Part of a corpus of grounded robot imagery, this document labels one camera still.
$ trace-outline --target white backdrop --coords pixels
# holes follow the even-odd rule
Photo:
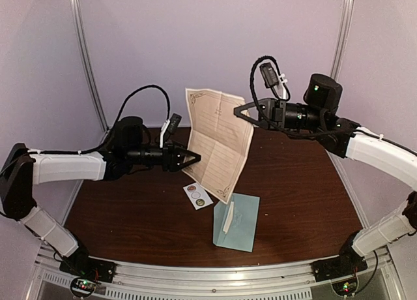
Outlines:
[[[110,123],[125,96],[149,83],[169,93],[189,125],[184,90],[211,88],[250,99],[249,73],[276,57],[301,100],[313,72],[329,73],[343,0],[80,0],[98,92]],[[259,77],[259,94],[269,95]],[[160,126],[159,92],[126,113]]]
[[[0,0],[0,15],[0,167],[16,142],[41,149],[96,145],[102,132],[69,0]],[[62,220],[74,186],[40,185],[34,198]],[[0,299],[23,299],[38,248],[22,225],[0,217]]]
[[[417,0],[355,0],[352,27],[339,82],[339,114],[417,150]],[[361,164],[343,162],[349,181],[372,224],[407,199],[410,188]],[[417,293],[417,236],[390,251],[407,299]]]

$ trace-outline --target white card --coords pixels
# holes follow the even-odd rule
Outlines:
[[[196,210],[213,203],[209,194],[207,194],[206,190],[199,183],[185,186],[184,191]]]

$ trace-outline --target black mounting base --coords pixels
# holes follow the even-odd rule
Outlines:
[[[96,280],[96,270],[98,272],[98,280],[100,282],[113,282],[113,276],[115,274],[116,264],[109,261],[97,260],[88,258],[87,268],[91,269],[89,273],[85,274],[84,278],[89,280]],[[79,275],[74,272],[65,262],[62,262],[59,266],[59,270],[72,275]]]
[[[364,260],[355,262],[346,262],[343,257],[336,256],[335,258],[326,260],[317,260],[311,265],[316,282],[324,280],[332,280],[344,276],[353,275],[354,271],[361,272],[367,269],[367,264]]]

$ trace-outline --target round sticker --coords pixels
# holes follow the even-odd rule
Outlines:
[[[202,207],[205,204],[205,201],[203,199],[198,199],[195,204],[197,204],[199,207]]]
[[[191,194],[191,198],[198,199],[201,197],[201,194],[198,191],[195,191]]]

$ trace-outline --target dark brown tabletop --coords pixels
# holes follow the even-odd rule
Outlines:
[[[187,143],[188,128],[174,139]],[[213,205],[196,211],[184,173],[149,172],[85,181],[66,222],[91,255],[153,265],[241,266],[322,258],[361,228],[326,151],[255,129],[235,192],[260,197],[253,252],[212,243]]]

